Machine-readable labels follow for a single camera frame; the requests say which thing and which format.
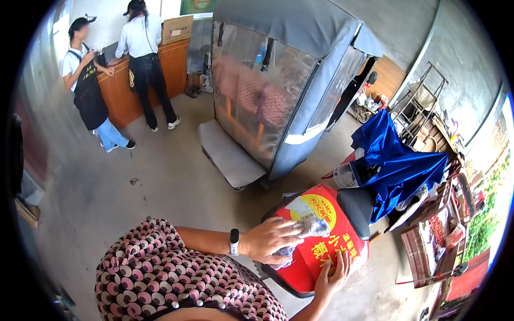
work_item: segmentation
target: woman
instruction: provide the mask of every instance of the woman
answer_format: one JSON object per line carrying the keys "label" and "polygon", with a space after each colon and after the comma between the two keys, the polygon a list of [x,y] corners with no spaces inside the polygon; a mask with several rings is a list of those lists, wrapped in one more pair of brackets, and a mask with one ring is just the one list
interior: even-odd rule
{"label": "woman", "polygon": [[73,103],[88,130],[96,129],[102,140],[100,144],[110,153],[114,148],[123,146],[134,149],[136,143],[125,138],[109,121],[109,110],[105,106],[97,71],[114,76],[114,67],[104,68],[93,60],[95,55],[82,42],[89,32],[86,18],[76,19],[68,30],[70,49],[63,58],[64,87],[75,93]]}
{"label": "woman", "polygon": [[166,91],[166,81],[162,73],[157,45],[161,42],[161,20],[158,15],[148,14],[146,4],[143,0],[132,0],[128,4],[128,23],[121,29],[120,41],[116,49],[116,58],[120,58],[125,47],[128,48],[130,60],[128,61],[129,72],[134,78],[134,88],[143,107],[146,123],[152,131],[158,131],[157,119],[150,104],[148,96],[148,85],[151,84],[159,100],[162,109],[166,114],[168,129],[174,129],[180,124],[180,118],[175,115],[171,106],[170,97]]}
{"label": "woman", "polygon": [[[231,259],[230,246],[264,262],[281,264],[290,257],[273,255],[297,245],[301,229],[295,221],[272,217],[229,242],[229,233],[174,228],[161,219],[148,219],[122,236],[97,268],[95,297],[104,320],[287,320],[282,305],[250,270]],[[290,320],[319,320],[332,296],[346,283],[350,264],[337,254],[337,267],[328,276],[325,262],[309,305]]]}

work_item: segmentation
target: black cap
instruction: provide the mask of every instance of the black cap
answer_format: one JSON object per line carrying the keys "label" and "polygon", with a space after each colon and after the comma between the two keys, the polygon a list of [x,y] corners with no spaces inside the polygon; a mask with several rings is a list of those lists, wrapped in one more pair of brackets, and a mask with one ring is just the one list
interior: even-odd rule
{"label": "black cap", "polygon": [[141,5],[145,6],[146,3],[144,3],[144,0],[131,0],[129,3],[128,3],[128,6],[127,6],[127,12],[124,13],[123,15],[128,15],[129,14],[129,10],[134,10],[134,9],[137,9],[138,7],[140,7]]}

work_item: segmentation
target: cardboard box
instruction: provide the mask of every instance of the cardboard box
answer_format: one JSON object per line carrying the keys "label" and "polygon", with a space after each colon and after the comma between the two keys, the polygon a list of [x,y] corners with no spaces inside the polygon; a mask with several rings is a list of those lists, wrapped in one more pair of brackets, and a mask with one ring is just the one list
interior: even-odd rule
{"label": "cardboard box", "polygon": [[187,88],[204,87],[204,74],[201,71],[188,72]]}
{"label": "cardboard box", "polygon": [[193,15],[164,20],[162,27],[162,45],[191,37]]}

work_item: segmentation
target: white watch strap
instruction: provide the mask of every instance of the white watch strap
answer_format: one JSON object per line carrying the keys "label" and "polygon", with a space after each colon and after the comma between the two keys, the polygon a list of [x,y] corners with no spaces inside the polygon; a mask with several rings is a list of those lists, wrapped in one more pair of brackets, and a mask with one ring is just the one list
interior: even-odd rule
{"label": "white watch strap", "polygon": [[236,243],[231,243],[230,244],[230,255],[239,255],[239,253],[237,252],[237,246],[239,245],[239,241],[236,242]]}

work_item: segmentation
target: green sign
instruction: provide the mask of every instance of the green sign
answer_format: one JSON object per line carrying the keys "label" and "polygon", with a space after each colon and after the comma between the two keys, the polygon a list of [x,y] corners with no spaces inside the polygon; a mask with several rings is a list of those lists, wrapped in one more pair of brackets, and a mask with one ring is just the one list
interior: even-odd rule
{"label": "green sign", "polygon": [[212,12],[216,0],[182,0],[180,15]]}

